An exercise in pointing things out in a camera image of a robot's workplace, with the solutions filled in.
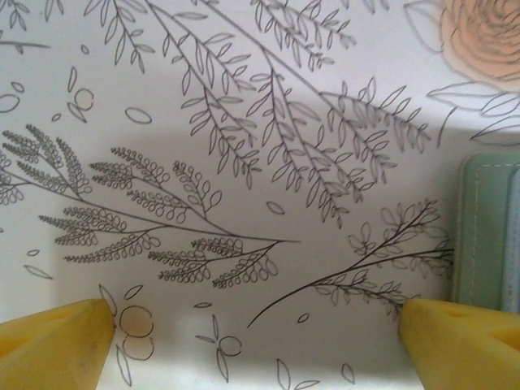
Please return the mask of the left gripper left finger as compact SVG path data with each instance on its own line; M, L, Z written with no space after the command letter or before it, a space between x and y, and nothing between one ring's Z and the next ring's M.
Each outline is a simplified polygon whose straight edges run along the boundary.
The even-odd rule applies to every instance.
M95 389L115 334L111 309L88 299L1 324L2 389Z

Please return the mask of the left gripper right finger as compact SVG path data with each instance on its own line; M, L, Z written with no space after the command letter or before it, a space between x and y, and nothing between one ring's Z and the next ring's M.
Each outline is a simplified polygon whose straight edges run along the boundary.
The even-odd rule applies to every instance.
M399 337L425 389L518 389L519 316L413 299Z

